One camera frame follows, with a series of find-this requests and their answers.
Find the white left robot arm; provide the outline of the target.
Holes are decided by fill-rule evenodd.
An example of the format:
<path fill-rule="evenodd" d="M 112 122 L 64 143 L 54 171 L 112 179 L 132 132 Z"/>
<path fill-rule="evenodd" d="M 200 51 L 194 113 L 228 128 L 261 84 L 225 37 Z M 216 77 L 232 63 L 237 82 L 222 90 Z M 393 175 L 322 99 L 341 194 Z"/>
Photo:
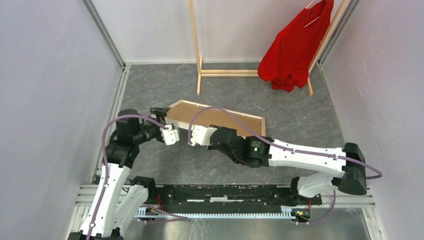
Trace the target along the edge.
<path fill-rule="evenodd" d="M 99 185 L 88 215 L 70 240 L 122 240 L 140 206 L 157 198 L 155 180 L 137 176 L 130 182 L 127 195 L 119 201 L 121 191 L 140 152 L 139 146 L 152 139 L 162 143 L 177 142 L 177 131 L 167 125 L 169 107 L 149 109 L 151 116 L 124 109 L 107 123 L 101 137 L 103 166 Z"/>

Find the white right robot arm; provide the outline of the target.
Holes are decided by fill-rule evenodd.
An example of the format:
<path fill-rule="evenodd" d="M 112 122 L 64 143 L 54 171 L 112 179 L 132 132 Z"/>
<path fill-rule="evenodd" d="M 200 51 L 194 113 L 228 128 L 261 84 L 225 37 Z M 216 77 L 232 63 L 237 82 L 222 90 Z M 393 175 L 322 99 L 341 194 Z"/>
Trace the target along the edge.
<path fill-rule="evenodd" d="M 250 168 L 293 167 L 314 171 L 313 175 L 291 180 L 288 196 L 295 204 L 333 190 L 355 196 L 367 193 L 365 157 L 355 143 L 336 148 L 309 147 L 265 136 L 242 137 L 236 129 L 218 127 L 207 148 Z"/>

